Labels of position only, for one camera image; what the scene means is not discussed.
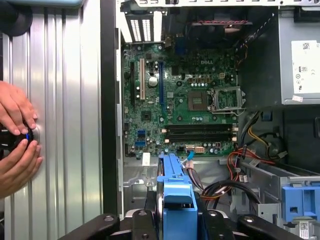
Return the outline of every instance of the black knob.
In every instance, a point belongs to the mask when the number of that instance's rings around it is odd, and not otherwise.
[[[34,139],[33,131],[28,128],[27,134],[13,135],[9,130],[7,130],[3,125],[0,124],[0,151],[12,151],[18,144],[23,140],[28,139],[28,145]]]

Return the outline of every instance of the black stand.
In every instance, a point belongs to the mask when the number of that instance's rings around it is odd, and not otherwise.
[[[32,10],[28,6],[11,5],[0,0],[0,31],[9,37],[25,34],[33,22]]]

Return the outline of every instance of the power supply label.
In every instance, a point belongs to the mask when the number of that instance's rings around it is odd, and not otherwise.
[[[294,94],[320,93],[317,41],[292,41],[291,51]]]

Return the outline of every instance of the metal side panel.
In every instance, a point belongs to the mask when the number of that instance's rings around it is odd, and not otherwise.
[[[100,1],[35,9],[23,36],[3,37],[4,81],[37,110],[44,162],[5,199],[5,240],[56,240],[102,213]]]

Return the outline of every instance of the finger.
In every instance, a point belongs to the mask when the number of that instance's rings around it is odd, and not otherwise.
[[[17,176],[15,179],[13,179],[13,184],[14,185],[20,185],[21,183],[23,183],[25,180],[27,180],[32,174],[33,171],[37,165],[37,159],[39,158],[39,152],[40,152],[40,146],[38,146],[39,148],[37,149],[38,154],[35,154],[33,156],[32,161],[30,162],[29,166],[19,175]]]
[[[39,152],[37,152],[37,144],[37,141],[32,141],[30,143],[21,159],[5,174],[6,178],[16,178],[19,176],[28,168],[35,155],[36,157],[39,156]]]
[[[9,116],[12,118],[15,125],[20,130],[20,132],[23,134],[27,134],[28,130],[23,124],[20,109],[18,105],[15,103],[15,101],[13,100],[13,98],[10,95],[6,95],[5,97],[1,97],[0,101],[4,109],[6,110],[6,112],[9,114]]]
[[[5,108],[0,103],[0,124],[2,124],[6,129],[8,129],[14,135],[20,135],[18,127],[12,121],[11,117],[8,115]]]
[[[20,96],[26,96],[25,93],[24,93],[20,88],[17,88],[17,89],[16,89],[16,92],[17,92],[18,95],[20,95]],[[26,98],[26,104],[27,104],[28,108],[30,109],[30,111],[32,112],[32,117],[33,117],[33,119],[37,119],[38,116],[37,116],[37,114],[36,114],[36,110],[35,110],[34,106],[31,104],[31,102],[29,101],[28,98]]]
[[[30,110],[29,100],[26,98],[24,94],[19,94],[18,92],[14,92],[11,94],[12,99],[15,101],[17,106],[19,107],[21,114],[31,129],[36,128],[36,122],[33,118],[34,112]]]
[[[35,163],[35,166],[34,166],[32,172],[31,172],[31,174],[28,177],[24,178],[24,179],[22,179],[22,178],[19,179],[21,182],[19,182],[17,190],[19,190],[23,186],[25,186],[27,184],[27,182],[29,182],[35,176],[35,174],[38,172],[42,162],[43,162],[43,158],[42,157],[38,157],[36,159],[36,163]]]
[[[4,159],[0,161],[0,173],[4,175],[11,170],[22,158],[28,145],[28,140],[23,139],[19,145]]]

